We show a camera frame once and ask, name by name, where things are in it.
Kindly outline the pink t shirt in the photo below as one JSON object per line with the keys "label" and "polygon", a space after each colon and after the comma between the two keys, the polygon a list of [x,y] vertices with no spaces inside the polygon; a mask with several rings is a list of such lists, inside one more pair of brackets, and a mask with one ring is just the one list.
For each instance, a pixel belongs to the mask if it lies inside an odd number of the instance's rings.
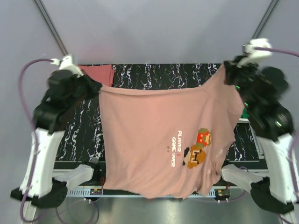
{"label": "pink t shirt", "polygon": [[152,199],[207,195],[235,141],[243,112],[221,66],[202,86],[99,94],[106,181],[103,188]]}

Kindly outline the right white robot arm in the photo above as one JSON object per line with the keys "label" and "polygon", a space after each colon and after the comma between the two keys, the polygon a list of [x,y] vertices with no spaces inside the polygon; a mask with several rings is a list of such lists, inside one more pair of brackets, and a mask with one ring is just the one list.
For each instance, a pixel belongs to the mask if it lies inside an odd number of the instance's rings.
{"label": "right white robot arm", "polygon": [[233,85],[243,101],[269,174],[261,177],[226,164],[212,173],[212,179],[218,185],[230,182],[250,193],[259,208],[284,215],[293,211],[299,200],[293,120],[290,112],[279,103],[289,84],[280,69],[265,67],[260,70],[257,63],[242,65],[242,59],[237,56],[223,63],[225,84]]}

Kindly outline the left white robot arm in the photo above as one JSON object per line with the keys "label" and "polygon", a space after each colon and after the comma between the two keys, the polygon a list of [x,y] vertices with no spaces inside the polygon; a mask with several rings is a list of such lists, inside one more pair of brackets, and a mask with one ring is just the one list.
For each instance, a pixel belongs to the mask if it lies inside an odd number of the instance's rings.
{"label": "left white robot arm", "polygon": [[68,121],[83,100],[99,94],[102,85],[88,75],[57,70],[48,79],[48,90],[33,112],[32,148],[28,169],[11,198],[31,201],[40,209],[59,207],[67,193],[80,184],[97,184],[101,179],[97,161],[87,161],[75,169],[53,177],[56,154]]}

